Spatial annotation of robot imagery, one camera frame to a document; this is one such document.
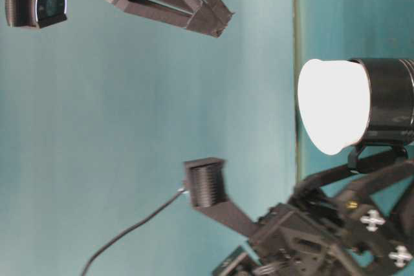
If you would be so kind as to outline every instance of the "teal wall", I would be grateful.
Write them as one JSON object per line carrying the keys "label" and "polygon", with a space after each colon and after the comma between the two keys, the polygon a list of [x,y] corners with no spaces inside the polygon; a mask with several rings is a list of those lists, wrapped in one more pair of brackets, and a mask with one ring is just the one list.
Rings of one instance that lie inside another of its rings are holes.
{"label": "teal wall", "polygon": [[[295,7],[296,75],[312,58],[414,58],[414,0],[296,0]],[[298,120],[302,176],[345,163],[349,149],[336,156],[322,154]],[[376,200],[394,201],[402,189],[404,184],[380,193]],[[411,267],[399,275],[413,273]]]}
{"label": "teal wall", "polygon": [[[295,181],[292,0],[224,0],[214,39],[69,0],[41,32],[0,14],[0,274],[73,276],[181,186],[182,161],[228,160],[251,217]],[[244,238],[188,197],[90,275],[209,275]]]}

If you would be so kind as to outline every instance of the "cable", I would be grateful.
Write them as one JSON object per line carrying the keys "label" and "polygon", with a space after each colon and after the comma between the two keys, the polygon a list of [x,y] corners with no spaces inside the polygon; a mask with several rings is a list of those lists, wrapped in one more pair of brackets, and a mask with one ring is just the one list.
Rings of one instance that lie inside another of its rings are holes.
{"label": "cable", "polygon": [[135,229],[138,229],[140,226],[144,225],[145,223],[147,223],[148,221],[150,221],[153,217],[155,217],[157,214],[159,214],[162,210],[164,210],[166,207],[168,207],[170,204],[172,204],[176,199],[178,199],[178,197],[183,194],[184,192],[186,192],[186,189],[179,189],[178,193],[175,194],[170,200],[168,200],[164,205],[160,206],[157,210],[155,210],[152,214],[150,214],[148,217],[146,217],[144,220],[141,220],[140,222],[138,222],[137,224],[134,224],[133,226],[123,230],[121,233],[119,233],[116,237],[114,237],[113,239],[111,239],[107,244],[105,244],[104,246],[102,246],[97,252],[95,252],[95,254],[88,260],[87,264],[85,265],[85,267],[83,268],[82,274],[81,276],[85,276],[86,273],[88,272],[88,269],[91,267],[91,264],[93,263],[93,261],[99,257],[106,249],[108,249],[109,247],[111,247],[115,242],[117,242],[118,240],[120,240],[122,237],[124,237],[125,235],[127,235],[128,233],[134,231]]}

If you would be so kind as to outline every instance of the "lamp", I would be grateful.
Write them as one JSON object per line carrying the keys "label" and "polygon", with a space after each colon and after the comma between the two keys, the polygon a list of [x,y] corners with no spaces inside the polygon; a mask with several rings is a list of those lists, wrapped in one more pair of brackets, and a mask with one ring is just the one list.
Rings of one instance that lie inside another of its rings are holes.
{"label": "lamp", "polygon": [[326,154],[387,145],[404,155],[414,140],[414,61],[312,59],[299,77],[298,103],[310,139]]}

